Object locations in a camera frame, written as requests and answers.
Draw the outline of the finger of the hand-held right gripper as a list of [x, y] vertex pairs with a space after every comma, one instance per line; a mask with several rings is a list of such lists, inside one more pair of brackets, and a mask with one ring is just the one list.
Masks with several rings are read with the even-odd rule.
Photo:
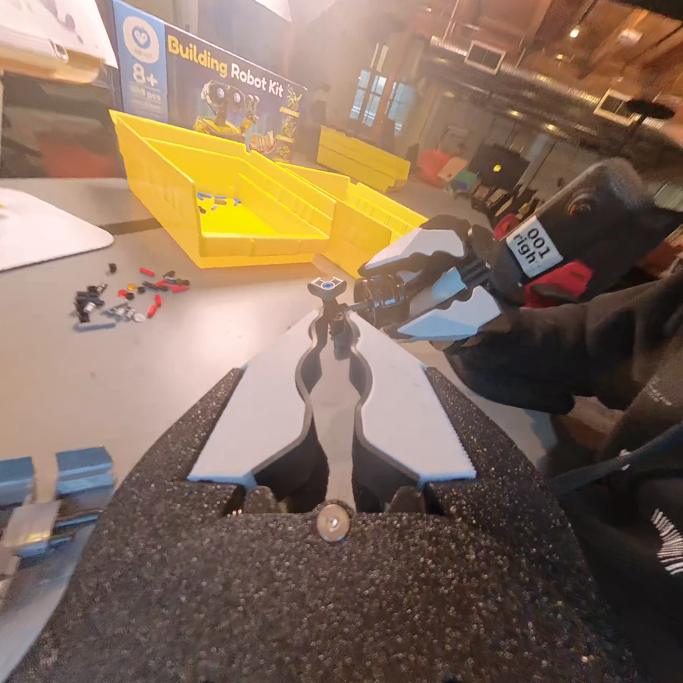
[[458, 269], [452, 267], [412, 297], [407, 319], [396, 325], [396, 338], [430, 342], [468, 339], [502, 312], [501, 303], [483, 285], [467, 288]]
[[437, 279], [452, 269], [466, 268], [475, 252], [455, 229], [418, 227], [377, 252], [358, 268], [360, 278], [406, 272]]

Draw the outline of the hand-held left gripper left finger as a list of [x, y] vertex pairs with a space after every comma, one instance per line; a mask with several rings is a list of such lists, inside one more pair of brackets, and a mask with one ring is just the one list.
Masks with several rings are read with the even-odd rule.
[[312, 390], [327, 344], [313, 310], [253, 356], [227, 399], [188, 480], [301, 490], [327, 487], [327, 455], [313, 417]]

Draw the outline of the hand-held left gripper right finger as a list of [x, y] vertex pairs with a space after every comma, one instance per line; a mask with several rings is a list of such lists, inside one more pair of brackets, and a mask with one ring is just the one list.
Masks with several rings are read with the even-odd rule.
[[473, 480], [477, 472], [427, 375], [426, 366], [357, 313], [350, 380], [360, 394], [354, 416], [358, 480], [399, 488]]

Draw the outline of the black toy wheel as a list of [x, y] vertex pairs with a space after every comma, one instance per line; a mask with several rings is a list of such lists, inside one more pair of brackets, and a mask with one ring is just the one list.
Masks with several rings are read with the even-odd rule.
[[357, 279], [353, 298], [353, 311], [377, 329], [401, 323], [408, 318], [410, 305], [407, 288], [399, 275]]

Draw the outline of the grey desk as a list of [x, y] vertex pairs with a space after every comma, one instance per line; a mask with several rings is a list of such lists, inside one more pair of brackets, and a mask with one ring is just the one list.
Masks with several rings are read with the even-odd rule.
[[[149, 447], [231, 369], [310, 312], [307, 283], [350, 277], [312, 263], [199, 269], [125, 180], [3, 179], [114, 235], [97, 252], [1, 274], [1, 459], [30, 456], [40, 499], [56, 478], [55, 454], [102, 445], [120, 483]], [[110, 329], [73, 329], [73, 296], [108, 282], [107, 305], [139, 268], [191, 282], [155, 317]]]

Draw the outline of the yellow storage bin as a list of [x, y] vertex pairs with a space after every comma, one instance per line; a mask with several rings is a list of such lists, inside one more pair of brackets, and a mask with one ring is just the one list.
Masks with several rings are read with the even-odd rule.
[[320, 128], [316, 162], [381, 192], [403, 187], [411, 170], [404, 158], [327, 126]]
[[[132, 193], [200, 268], [305, 263], [335, 200], [243, 143], [109, 111]], [[197, 192], [241, 199], [201, 215]]]
[[400, 202], [348, 176], [305, 166], [280, 163], [335, 200], [331, 234], [324, 256], [347, 274], [377, 252], [421, 227], [427, 218]]

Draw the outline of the red plastic container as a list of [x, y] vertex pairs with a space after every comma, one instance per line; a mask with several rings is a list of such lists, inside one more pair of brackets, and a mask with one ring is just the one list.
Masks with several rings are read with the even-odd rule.
[[578, 303], [593, 278], [593, 269], [581, 261], [571, 261], [533, 279], [525, 287], [524, 307], [545, 309]]

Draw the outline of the black round stand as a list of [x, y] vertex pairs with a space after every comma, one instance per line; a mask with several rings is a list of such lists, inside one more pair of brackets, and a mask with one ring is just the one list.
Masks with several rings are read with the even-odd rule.
[[630, 119], [627, 132], [619, 148], [619, 157], [625, 157], [630, 141], [646, 119], [652, 118], [659, 122], [667, 122], [674, 118], [676, 114], [675, 110], [668, 105], [644, 98], [630, 98], [626, 101], [625, 107], [627, 112], [630, 113]]

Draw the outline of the large paned window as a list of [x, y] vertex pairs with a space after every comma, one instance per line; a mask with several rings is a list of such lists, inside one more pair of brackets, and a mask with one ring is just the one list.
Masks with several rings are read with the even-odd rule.
[[[380, 74], [372, 76], [369, 70], [362, 70], [350, 110], [350, 120], [360, 120], [364, 126], [372, 127], [375, 121], [380, 119], [380, 103], [386, 89], [386, 76]], [[413, 99], [414, 89], [410, 85], [400, 81], [392, 84], [383, 115], [394, 123], [396, 133], [404, 128]]]

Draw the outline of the pile of small brick pieces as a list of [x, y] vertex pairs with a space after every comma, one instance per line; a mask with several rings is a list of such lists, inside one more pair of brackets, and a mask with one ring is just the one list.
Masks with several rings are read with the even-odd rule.
[[142, 324], [161, 311], [171, 295], [187, 292], [191, 282], [175, 270], [164, 273], [141, 267], [140, 279], [113, 289], [108, 282], [86, 286], [73, 297], [74, 330], [113, 329], [120, 324]]

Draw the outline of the cluster of blue brick pins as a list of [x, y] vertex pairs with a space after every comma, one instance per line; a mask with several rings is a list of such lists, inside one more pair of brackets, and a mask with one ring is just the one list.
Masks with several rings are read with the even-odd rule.
[[201, 215], [222, 210], [222, 208], [236, 208], [242, 204], [240, 198], [231, 195], [216, 195], [208, 192], [196, 193], [197, 206]]

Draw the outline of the blue robot kit box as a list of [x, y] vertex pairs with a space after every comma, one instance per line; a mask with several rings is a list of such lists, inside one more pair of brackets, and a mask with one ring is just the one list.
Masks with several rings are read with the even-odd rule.
[[112, 8], [124, 113], [291, 160], [302, 85], [124, 1]]

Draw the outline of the person in black hoodie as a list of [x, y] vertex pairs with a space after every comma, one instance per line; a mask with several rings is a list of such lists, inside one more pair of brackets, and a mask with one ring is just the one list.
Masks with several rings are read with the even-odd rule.
[[[682, 369], [660, 370], [602, 449], [554, 456], [552, 475], [639, 448], [682, 421]], [[682, 681], [682, 446], [561, 498], [638, 670]]]

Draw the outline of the white rounded base plate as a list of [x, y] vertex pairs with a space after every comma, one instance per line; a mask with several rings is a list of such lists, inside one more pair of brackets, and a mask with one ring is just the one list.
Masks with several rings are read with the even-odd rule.
[[104, 229], [26, 192], [1, 188], [1, 271], [106, 249]]

